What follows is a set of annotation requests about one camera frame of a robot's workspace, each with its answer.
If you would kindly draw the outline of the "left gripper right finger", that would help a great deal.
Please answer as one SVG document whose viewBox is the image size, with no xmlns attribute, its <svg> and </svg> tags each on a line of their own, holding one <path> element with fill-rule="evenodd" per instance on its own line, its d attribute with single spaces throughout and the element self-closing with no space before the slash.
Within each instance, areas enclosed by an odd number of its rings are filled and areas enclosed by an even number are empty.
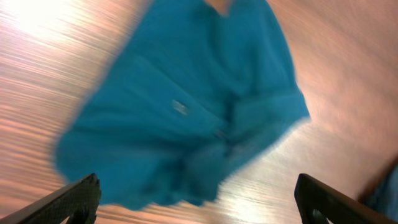
<svg viewBox="0 0 398 224">
<path fill-rule="evenodd" d="M 303 224 L 397 224 L 308 174 L 298 176 L 294 197 Z"/>
</svg>

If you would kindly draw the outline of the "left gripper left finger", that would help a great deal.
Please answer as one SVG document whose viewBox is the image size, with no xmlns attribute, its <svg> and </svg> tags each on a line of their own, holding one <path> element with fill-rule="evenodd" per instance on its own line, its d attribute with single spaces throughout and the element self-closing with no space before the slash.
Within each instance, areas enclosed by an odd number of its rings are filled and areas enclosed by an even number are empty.
<svg viewBox="0 0 398 224">
<path fill-rule="evenodd" d="M 92 173 L 1 219 L 1 224 L 94 224 L 101 198 Z"/>
</svg>

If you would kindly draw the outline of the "teal blue polo shirt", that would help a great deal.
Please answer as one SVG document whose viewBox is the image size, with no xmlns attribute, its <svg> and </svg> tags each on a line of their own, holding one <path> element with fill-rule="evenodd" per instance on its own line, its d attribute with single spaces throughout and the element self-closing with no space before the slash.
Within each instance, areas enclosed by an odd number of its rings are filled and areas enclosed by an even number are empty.
<svg viewBox="0 0 398 224">
<path fill-rule="evenodd" d="M 55 165 L 69 181 L 96 174 L 103 204 L 201 205 L 308 116 L 268 3 L 235 1 L 221 16 L 156 0 L 60 137 Z"/>
</svg>

